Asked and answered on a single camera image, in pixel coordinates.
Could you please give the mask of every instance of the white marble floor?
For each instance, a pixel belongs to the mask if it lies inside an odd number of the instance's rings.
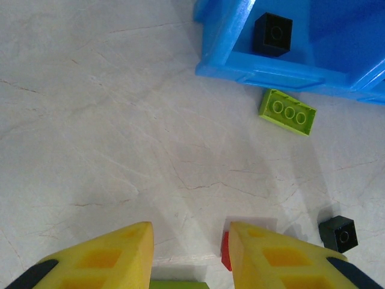
[[[224,225],[321,244],[354,219],[348,258],[385,284],[385,107],[297,95],[311,137],[257,117],[261,89],[194,75],[193,0],[3,1],[0,287],[45,255],[142,220],[155,278],[233,288]]]

